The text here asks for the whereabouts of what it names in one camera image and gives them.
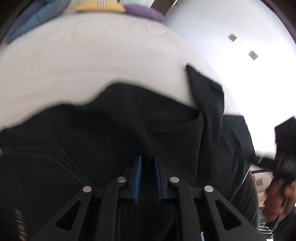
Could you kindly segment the person right hand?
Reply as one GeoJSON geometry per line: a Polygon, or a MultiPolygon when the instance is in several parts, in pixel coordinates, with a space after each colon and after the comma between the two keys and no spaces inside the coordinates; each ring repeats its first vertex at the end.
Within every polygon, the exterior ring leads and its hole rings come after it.
{"type": "Polygon", "coordinates": [[[292,212],[295,205],[295,182],[280,191],[280,181],[273,178],[265,193],[263,214],[267,221],[272,222],[281,214],[282,216],[278,220],[284,220],[292,212]]]}

